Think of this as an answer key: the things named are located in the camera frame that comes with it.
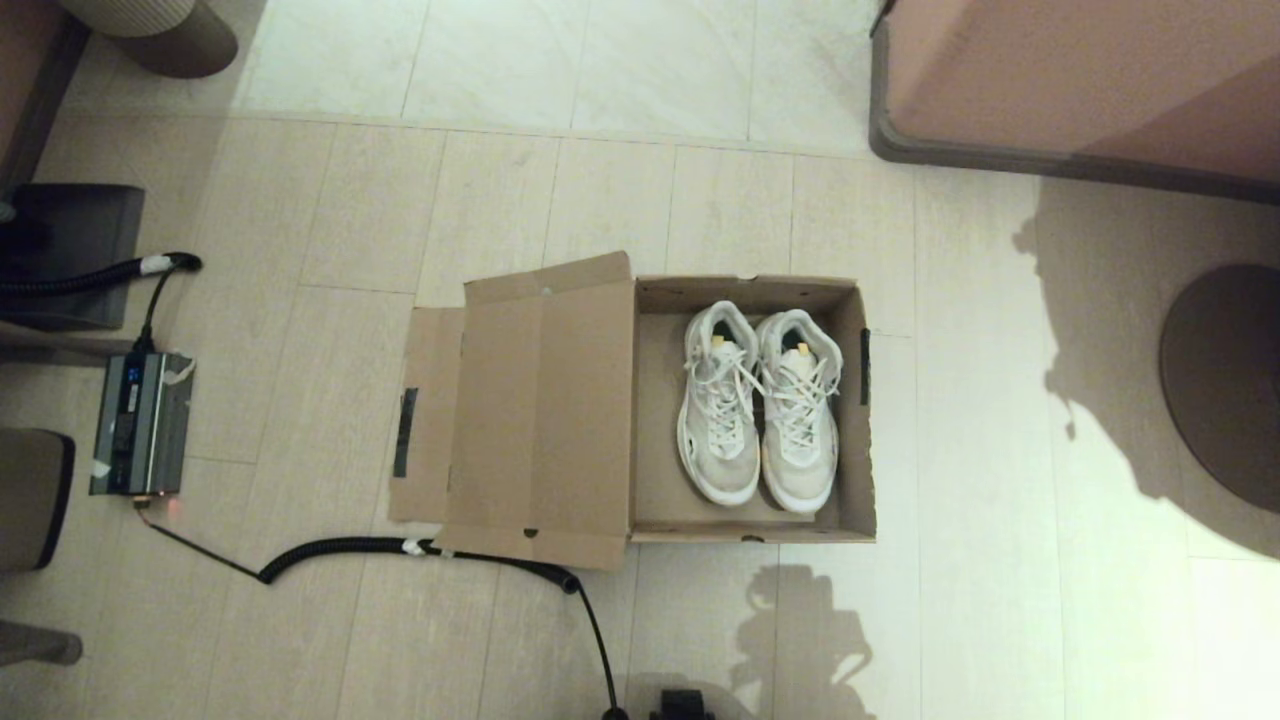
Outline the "cardboard shoe box with lid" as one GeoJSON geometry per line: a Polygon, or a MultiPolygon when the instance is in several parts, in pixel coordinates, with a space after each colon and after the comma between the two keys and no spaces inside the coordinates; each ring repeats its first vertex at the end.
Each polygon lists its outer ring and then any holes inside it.
{"type": "Polygon", "coordinates": [[[461,307],[416,307],[387,516],[426,523],[454,553],[614,570],[634,543],[870,543],[870,332],[856,283],[804,275],[649,275],[625,252],[470,281],[461,307]],[[822,388],[833,488],[791,512],[765,486],[713,503],[678,457],[685,332],[732,302],[794,355],[838,346],[822,388]]]}

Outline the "white lace-up sneaker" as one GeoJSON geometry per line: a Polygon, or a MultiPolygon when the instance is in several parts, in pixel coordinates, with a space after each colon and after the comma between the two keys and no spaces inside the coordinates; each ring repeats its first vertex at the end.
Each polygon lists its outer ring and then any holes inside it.
{"type": "Polygon", "coordinates": [[[721,300],[687,324],[684,356],[685,392],[676,423],[684,470],[708,501],[742,506],[756,493],[762,474],[756,332],[736,304],[721,300]]]}
{"type": "Polygon", "coordinates": [[[838,469],[832,402],[844,374],[844,354],[801,309],[765,318],[756,337],[763,479],[783,510],[817,512],[829,498],[838,469]]]}

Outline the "grey power inverter box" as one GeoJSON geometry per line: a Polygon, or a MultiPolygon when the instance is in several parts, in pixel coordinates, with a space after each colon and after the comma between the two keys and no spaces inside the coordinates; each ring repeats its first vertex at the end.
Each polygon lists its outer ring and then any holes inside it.
{"type": "Polygon", "coordinates": [[[90,469],[92,496],[180,492],[196,360],[131,352],[106,364],[90,469]]]}

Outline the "dark grey plastic bin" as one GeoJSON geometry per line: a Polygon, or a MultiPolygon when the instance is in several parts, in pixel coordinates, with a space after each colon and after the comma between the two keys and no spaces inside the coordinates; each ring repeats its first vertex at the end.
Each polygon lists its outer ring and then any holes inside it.
{"type": "Polygon", "coordinates": [[[143,209],[145,191],[128,184],[22,184],[0,200],[0,322],[120,328],[143,209]]]}

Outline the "pink sofa with grey base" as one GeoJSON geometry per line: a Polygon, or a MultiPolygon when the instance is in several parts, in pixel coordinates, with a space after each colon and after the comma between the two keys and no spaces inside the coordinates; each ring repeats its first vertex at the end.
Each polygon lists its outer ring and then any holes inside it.
{"type": "Polygon", "coordinates": [[[869,145],[1280,206],[1280,0],[887,0],[869,145]]]}

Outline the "beige ribbed round pouf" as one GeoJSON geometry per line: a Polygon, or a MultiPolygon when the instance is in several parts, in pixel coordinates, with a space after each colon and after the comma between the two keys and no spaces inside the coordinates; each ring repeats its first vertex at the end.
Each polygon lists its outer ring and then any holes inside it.
{"type": "Polygon", "coordinates": [[[207,0],[55,0],[156,76],[197,79],[227,69],[239,51],[233,28],[207,0]]]}

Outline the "round dark brown table base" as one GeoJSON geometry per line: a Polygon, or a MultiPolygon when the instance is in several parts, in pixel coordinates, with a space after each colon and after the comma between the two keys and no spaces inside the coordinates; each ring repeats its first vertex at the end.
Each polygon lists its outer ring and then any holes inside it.
{"type": "Polygon", "coordinates": [[[1280,268],[1193,279],[1165,318],[1158,369],[1192,456],[1238,498],[1280,514],[1280,268]]]}

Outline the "dark brown stool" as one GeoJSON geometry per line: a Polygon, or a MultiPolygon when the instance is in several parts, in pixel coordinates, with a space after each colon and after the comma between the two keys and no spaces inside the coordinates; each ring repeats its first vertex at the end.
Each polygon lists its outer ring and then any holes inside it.
{"type": "Polygon", "coordinates": [[[69,436],[0,427],[0,573],[37,571],[52,561],[74,464],[69,436]]]}

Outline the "grey furniture foot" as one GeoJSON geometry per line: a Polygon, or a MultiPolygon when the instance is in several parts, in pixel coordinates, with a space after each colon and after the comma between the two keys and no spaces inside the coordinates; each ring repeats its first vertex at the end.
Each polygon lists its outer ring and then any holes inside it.
{"type": "Polygon", "coordinates": [[[82,653],[81,637],[74,633],[0,619],[0,667],[28,661],[70,666],[82,653]]]}

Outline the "brown wooden furniture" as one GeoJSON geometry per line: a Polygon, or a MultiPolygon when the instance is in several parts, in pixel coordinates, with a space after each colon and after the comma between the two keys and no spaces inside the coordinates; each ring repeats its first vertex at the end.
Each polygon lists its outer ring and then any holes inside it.
{"type": "Polygon", "coordinates": [[[90,37],[55,0],[0,0],[0,197],[35,177],[90,37]]]}

